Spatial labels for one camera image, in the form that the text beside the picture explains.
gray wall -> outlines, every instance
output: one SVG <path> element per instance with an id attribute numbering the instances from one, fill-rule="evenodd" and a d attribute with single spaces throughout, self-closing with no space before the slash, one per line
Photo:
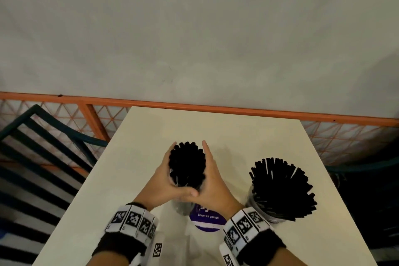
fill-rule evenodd
<path id="1" fill-rule="evenodd" d="M 399 0 L 0 0 L 0 90 L 399 117 Z"/>

person's left hand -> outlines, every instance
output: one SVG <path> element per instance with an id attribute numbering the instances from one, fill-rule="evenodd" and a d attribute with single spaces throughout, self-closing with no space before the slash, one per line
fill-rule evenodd
<path id="1" fill-rule="evenodd" d="M 148 211 L 173 199 L 183 196 L 198 196 L 196 189 L 192 187 L 177 187 L 173 185 L 172 179 L 169 178 L 169 155 L 175 145 L 176 142 L 167 150 L 161 165 L 158 166 L 146 186 L 133 200 L 133 202 L 143 204 Z"/>

round purple label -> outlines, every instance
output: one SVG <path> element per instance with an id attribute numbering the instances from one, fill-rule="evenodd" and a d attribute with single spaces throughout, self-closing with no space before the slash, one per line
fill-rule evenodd
<path id="1" fill-rule="evenodd" d="M 190 213 L 190 220 L 193 224 L 203 231 L 212 233 L 223 228 L 226 224 L 226 219 L 216 211 L 204 208 L 201 205 L 196 204 Z"/>

bundle of black straws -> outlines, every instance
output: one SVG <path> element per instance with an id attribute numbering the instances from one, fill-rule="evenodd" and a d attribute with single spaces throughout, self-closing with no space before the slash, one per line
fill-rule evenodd
<path id="1" fill-rule="evenodd" d="M 170 152 L 170 176 L 177 186 L 190 186 L 199 190 L 205 179 L 205 154 L 195 142 L 180 143 Z"/>
<path id="2" fill-rule="evenodd" d="M 295 221 L 316 210 L 314 193 L 308 194 L 313 186 L 302 169 L 277 158 L 257 161 L 251 169 L 253 198 L 266 214 Z"/>

white table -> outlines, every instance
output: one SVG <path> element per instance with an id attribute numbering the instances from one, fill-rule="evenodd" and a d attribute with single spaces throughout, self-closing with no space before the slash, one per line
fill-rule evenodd
<path id="1" fill-rule="evenodd" d="M 345 204 L 298 120 L 132 107 L 34 266 L 80 266 L 91 257 L 115 210 L 132 201 L 173 141 L 206 139 L 227 186 L 242 203 L 250 167 L 277 157 L 302 168 L 314 186 L 317 210 L 276 227 L 288 249 L 308 265 L 376 265 Z M 218 259 L 221 233 L 205 233 L 170 204 L 154 209 L 168 236 L 188 231 Z"/>

